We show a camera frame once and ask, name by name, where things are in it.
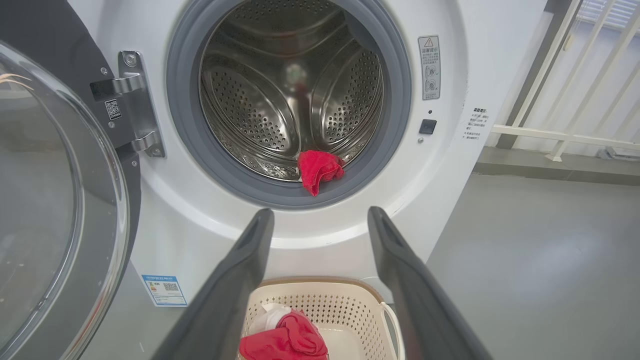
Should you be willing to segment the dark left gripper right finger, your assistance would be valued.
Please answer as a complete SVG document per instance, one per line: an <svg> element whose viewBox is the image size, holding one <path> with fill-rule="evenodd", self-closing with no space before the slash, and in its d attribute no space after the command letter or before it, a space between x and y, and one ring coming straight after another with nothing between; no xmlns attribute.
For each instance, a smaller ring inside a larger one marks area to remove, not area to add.
<svg viewBox="0 0 640 360"><path fill-rule="evenodd" d="M380 280L391 291L407 360L489 360L491 355L381 207L367 225Z"/></svg>

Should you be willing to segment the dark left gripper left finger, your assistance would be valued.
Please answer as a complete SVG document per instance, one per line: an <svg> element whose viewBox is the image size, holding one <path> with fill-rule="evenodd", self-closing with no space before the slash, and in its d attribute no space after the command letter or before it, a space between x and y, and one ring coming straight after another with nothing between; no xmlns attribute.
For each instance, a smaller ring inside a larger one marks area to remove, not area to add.
<svg viewBox="0 0 640 360"><path fill-rule="evenodd" d="M154 360L234 360L250 294L266 271L274 212L258 210L157 347Z"/></svg>

